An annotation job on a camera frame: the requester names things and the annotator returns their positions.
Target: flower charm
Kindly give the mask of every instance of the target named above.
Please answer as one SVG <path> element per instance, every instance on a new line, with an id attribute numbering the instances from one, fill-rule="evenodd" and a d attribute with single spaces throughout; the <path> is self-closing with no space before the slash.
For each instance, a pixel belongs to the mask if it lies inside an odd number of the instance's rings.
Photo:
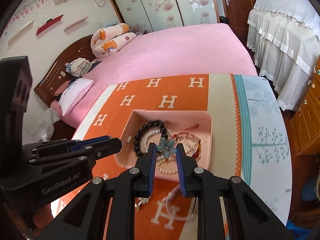
<path id="1" fill-rule="evenodd" d="M 170 154 L 176 154 L 177 149 L 174 148 L 174 140 L 170 139 L 167 141 L 164 137 L 160 139 L 160 144 L 157 145 L 157 151 L 158 152 L 163 152 L 163 156 L 168 159 L 170 158 Z"/>

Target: screw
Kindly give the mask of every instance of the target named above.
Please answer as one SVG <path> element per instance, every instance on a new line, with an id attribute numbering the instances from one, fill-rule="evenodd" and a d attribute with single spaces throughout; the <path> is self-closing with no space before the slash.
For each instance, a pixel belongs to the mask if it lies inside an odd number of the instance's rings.
<path id="1" fill-rule="evenodd" d="M 102 182 L 102 179 L 100 177 L 95 177 L 92 179 L 93 184 L 100 184 Z"/>
<path id="2" fill-rule="evenodd" d="M 130 169 L 130 173 L 131 174 L 137 174 L 138 172 L 139 172 L 139 169 L 136 168 L 136 167 L 133 167 L 133 168 Z"/>
<path id="3" fill-rule="evenodd" d="M 195 173 L 201 174 L 201 173 L 203 173 L 203 172 L 204 172 L 204 169 L 203 169 L 203 168 L 201 168 L 201 167 L 196 167 L 196 168 L 195 168 Z"/>
<path id="4" fill-rule="evenodd" d="M 238 177 L 238 176 L 233 176 L 233 177 L 231 178 L 231 180 L 232 180 L 232 182 L 234 182 L 234 183 L 240 183 L 240 182 L 241 182 L 241 178 Z"/>

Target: wardrobe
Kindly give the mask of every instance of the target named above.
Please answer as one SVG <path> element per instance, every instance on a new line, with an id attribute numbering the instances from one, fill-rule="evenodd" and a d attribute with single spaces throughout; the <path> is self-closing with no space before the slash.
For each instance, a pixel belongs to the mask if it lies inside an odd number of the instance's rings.
<path id="1" fill-rule="evenodd" d="M 215 0 L 111 0 L 131 32 L 218 22 Z"/>

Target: wooden bed frame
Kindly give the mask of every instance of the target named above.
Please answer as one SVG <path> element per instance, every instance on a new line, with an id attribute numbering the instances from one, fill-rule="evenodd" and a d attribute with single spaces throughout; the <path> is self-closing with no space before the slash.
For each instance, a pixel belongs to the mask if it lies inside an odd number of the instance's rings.
<path id="1" fill-rule="evenodd" d="M 35 93 L 46 103 L 48 107 L 55 100 L 55 91 L 65 82 L 72 78 L 66 72 L 66 63 L 82 57 L 93 61 L 95 56 L 92 53 L 90 42 L 92 34 L 75 41 L 68 46 L 53 62 L 44 78 L 34 88 Z"/>

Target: wooden dresser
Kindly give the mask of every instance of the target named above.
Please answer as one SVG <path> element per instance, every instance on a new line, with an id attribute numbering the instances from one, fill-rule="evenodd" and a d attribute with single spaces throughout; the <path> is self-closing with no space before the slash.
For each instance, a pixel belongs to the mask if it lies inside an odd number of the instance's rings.
<path id="1" fill-rule="evenodd" d="M 302 104 L 290 121 L 295 155 L 320 153 L 320 60 Z"/>

